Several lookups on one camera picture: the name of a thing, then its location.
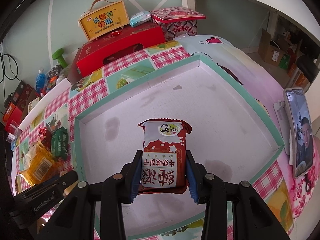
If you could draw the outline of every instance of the man's hair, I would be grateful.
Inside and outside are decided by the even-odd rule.
[[[302,118],[302,120],[301,120],[301,126],[304,125],[304,124],[306,124],[306,123],[307,123],[308,125],[310,125],[309,119],[306,118],[306,117]]]

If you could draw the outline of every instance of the box handle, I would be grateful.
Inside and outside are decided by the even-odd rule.
[[[99,1],[106,1],[106,2],[108,2],[108,3],[113,3],[113,2],[109,2],[109,1],[107,1],[107,0],[94,0],[94,2],[93,2],[93,3],[92,3],[92,5],[91,5],[90,10],[88,11],[88,13],[90,13],[90,12],[91,12],[92,7],[93,7],[97,2],[99,2]]]

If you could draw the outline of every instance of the silver bolt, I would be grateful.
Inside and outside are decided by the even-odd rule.
[[[78,183],[78,187],[79,188],[82,188],[82,187],[85,187],[85,186],[87,186],[87,183],[85,181],[81,181],[81,182]]]
[[[246,180],[243,180],[243,181],[241,181],[241,185],[242,185],[243,187],[249,187],[249,186],[250,186],[250,182],[248,182],[248,181],[246,181]]]
[[[122,179],[122,174],[121,173],[116,173],[115,175],[113,175],[114,179]]]
[[[214,179],[214,175],[213,175],[212,173],[207,173],[207,174],[205,175],[205,178],[206,178],[206,179]]]

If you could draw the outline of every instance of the blue gripper pad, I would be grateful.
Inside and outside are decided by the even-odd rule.
[[[134,172],[134,176],[132,178],[131,194],[130,194],[131,203],[137,197],[137,194],[138,194],[138,188],[139,188],[140,181],[141,181],[141,165],[142,165],[142,157],[138,161],[137,168],[136,168],[136,170]]]
[[[199,195],[197,192],[197,182],[196,178],[193,175],[193,171],[191,169],[191,164],[188,159],[186,159],[186,177],[189,182],[189,192],[195,203],[199,201]]]

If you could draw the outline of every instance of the man on screen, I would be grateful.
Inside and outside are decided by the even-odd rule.
[[[313,145],[312,145],[312,136],[311,136],[311,127],[308,118],[304,117],[301,120],[301,130],[303,145],[301,147],[300,154],[298,154],[297,165],[302,161],[306,162],[306,169],[309,168],[312,164],[313,157]]]

